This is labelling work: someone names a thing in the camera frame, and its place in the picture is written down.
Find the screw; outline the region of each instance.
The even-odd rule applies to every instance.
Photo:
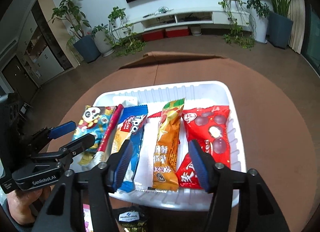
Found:
[[[257,170],[255,169],[250,169],[249,170],[249,173],[252,175],[252,176],[256,176],[258,174]]]
[[[65,176],[69,177],[72,174],[74,174],[74,171],[73,170],[66,170],[64,174],[65,174]]]
[[[218,169],[222,169],[224,167],[223,163],[216,163],[215,166],[218,168]]]
[[[106,166],[107,166],[107,164],[105,162],[98,164],[99,169],[104,169],[104,168],[106,168]]]

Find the red snack package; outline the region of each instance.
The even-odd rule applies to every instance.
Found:
[[[194,108],[182,112],[188,142],[196,139],[202,150],[212,155],[217,163],[230,168],[230,145],[227,136],[227,105]],[[186,154],[178,171],[179,186],[200,189],[200,185],[189,153]]]

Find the tv cabinet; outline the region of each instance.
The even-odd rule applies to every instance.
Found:
[[[244,30],[249,30],[250,14],[248,12],[232,11],[232,15],[238,25],[244,26]],[[133,24],[130,30],[136,33],[192,24],[207,25],[208,28],[227,28],[230,23],[231,18],[219,8],[174,9],[170,12],[150,15],[145,18],[129,18],[127,22],[127,24]],[[122,38],[128,35],[128,29],[124,27],[116,28],[115,31]]]

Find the red box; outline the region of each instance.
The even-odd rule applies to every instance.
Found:
[[[164,38],[164,30],[163,29],[156,29],[156,30],[148,31],[148,32],[142,34],[142,38],[144,41],[163,39]]]
[[[189,35],[189,27],[188,26],[180,26],[180,27],[168,28],[168,29],[165,29],[165,35],[168,38],[188,36]]]

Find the human hand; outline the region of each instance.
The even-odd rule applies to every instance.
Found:
[[[9,212],[12,218],[20,225],[34,223],[36,218],[32,215],[30,205],[38,198],[46,200],[51,193],[50,187],[31,192],[15,190],[7,195]]]

